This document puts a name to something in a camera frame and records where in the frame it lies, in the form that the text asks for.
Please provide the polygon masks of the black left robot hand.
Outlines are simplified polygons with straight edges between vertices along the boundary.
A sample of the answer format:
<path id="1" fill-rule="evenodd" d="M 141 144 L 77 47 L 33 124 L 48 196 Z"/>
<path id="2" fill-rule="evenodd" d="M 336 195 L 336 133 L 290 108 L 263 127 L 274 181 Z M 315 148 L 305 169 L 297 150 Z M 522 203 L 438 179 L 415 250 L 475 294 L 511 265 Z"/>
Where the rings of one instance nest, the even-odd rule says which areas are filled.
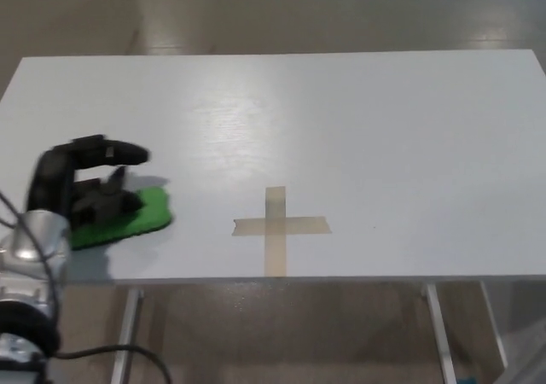
<path id="1" fill-rule="evenodd" d="M 38 159 L 26 209 L 56 213 L 74 229 L 133 215 L 143 202 L 137 193 L 125 189 L 125 170 L 148 159 L 146 148 L 103 135 L 54 146 Z M 76 172 L 98 166 L 113 166 L 115 170 L 105 181 L 75 180 Z"/>

